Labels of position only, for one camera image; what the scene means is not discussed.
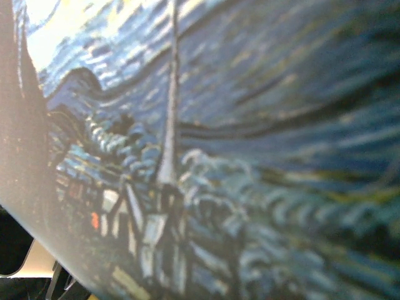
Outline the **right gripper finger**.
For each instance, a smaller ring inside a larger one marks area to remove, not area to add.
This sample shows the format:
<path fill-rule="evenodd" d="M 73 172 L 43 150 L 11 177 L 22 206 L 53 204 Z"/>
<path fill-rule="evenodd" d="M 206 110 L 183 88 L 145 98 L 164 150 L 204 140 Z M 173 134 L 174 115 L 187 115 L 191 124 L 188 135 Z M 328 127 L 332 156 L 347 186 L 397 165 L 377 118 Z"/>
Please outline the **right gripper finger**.
<path fill-rule="evenodd" d="M 49 291 L 49 278 L 1 278 L 2 300 L 46 299 Z M 53 294 L 51 299 L 89 299 L 91 293 L 81 287 L 71 287 L 60 295 Z"/>

